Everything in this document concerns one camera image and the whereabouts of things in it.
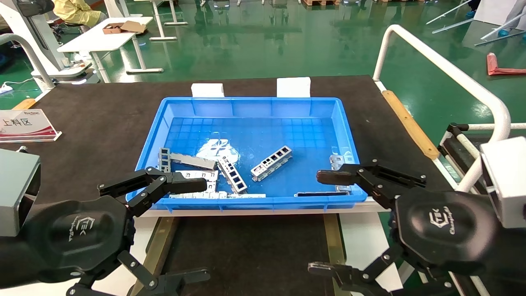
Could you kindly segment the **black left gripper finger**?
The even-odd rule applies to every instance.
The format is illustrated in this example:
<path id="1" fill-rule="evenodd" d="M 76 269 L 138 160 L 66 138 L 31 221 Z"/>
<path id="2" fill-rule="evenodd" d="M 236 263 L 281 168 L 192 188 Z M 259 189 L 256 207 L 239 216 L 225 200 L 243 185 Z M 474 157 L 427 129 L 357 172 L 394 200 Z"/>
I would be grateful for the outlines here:
<path id="1" fill-rule="evenodd" d="M 198 193 L 207 189 L 204 178 L 185 178 L 182 173 L 162 172 L 154 167 L 137 170 L 128 176 L 98 185 L 100 196 L 117 198 L 139 190 L 127 202 L 127 208 L 134 217 L 140 217 L 152 205 L 168 194 Z"/>
<path id="2" fill-rule="evenodd" d="M 210 279 L 206 268 L 198 268 L 181 273 L 166 273 L 154 277 L 129 251 L 121 251 L 111 257 L 112 264 L 124 266 L 143 285 L 138 296 L 180 296 L 185 285 L 204 282 Z M 103 272 L 85 274 L 66 292 L 67 296 L 110 296 L 110 294 L 92 289 L 92 285 Z"/>

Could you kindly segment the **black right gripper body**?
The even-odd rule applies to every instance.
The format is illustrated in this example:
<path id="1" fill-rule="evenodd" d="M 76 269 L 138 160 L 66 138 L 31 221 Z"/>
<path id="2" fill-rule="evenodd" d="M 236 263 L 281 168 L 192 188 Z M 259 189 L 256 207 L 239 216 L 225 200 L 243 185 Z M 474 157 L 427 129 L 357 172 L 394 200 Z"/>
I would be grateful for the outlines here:
<path id="1" fill-rule="evenodd" d="M 488 197 L 409 190 L 394 209 L 397 237 L 421 265 L 525 282 L 525 230 L 503 227 Z"/>

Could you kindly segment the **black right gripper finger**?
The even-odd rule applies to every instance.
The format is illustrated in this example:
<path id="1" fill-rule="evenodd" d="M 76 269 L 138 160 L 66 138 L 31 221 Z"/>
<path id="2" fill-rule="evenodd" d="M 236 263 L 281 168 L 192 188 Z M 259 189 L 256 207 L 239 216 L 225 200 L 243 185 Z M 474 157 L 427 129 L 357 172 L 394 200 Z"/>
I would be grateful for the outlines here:
<path id="1" fill-rule="evenodd" d="M 432 279 L 414 289 L 384 289 L 376 278 L 399 257 L 409 262 L 416 270 L 426 272 Z M 310 273 L 332 277 L 340 289 L 359 292 L 365 296 L 447 296 L 454 292 L 454 285 L 442 273 L 456 269 L 456 244 L 393 244 L 365 270 L 325 262 L 308 264 Z"/>
<path id="2" fill-rule="evenodd" d="M 319 170 L 321 184 L 357 185 L 385 209 L 395 209 L 396 198 L 414 187 L 425 188 L 423 173 L 384 160 L 363 164 L 343 164 L 338 170 Z"/>

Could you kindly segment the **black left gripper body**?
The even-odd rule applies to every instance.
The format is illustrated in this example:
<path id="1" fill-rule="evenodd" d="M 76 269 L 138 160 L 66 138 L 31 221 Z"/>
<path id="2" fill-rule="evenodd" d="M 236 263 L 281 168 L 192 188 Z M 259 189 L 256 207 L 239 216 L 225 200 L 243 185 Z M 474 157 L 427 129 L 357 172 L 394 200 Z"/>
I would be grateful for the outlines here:
<path id="1" fill-rule="evenodd" d="M 34 205 L 17 236 L 1 238 L 1 283 L 58 283 L 103 279 L 130 250 L 135 233 L 129 208 L 111 196 Z"/>

